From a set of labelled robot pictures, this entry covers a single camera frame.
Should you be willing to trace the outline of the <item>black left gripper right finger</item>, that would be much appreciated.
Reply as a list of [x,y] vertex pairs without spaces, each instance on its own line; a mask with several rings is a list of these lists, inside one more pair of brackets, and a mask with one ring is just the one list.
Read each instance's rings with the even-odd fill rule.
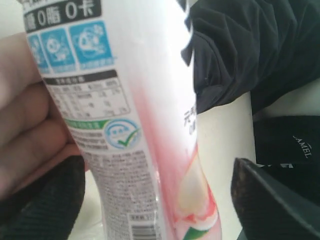
[[248,240],[318,240],[320,207],[246,158],[233,165],[230,194]]

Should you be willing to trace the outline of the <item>person's open hand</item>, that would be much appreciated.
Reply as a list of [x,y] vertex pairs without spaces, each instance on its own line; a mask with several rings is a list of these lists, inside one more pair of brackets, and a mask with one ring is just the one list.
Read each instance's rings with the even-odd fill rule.
[[54,104],[23,32],[0,40],[0,198],[80,150]]

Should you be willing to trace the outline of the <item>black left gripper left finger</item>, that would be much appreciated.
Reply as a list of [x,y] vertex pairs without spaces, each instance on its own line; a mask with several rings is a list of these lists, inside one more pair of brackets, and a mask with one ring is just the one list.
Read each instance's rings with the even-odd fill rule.
[[68,157],[0,202],[2,240],[66,240],[85,195],[85,162]]

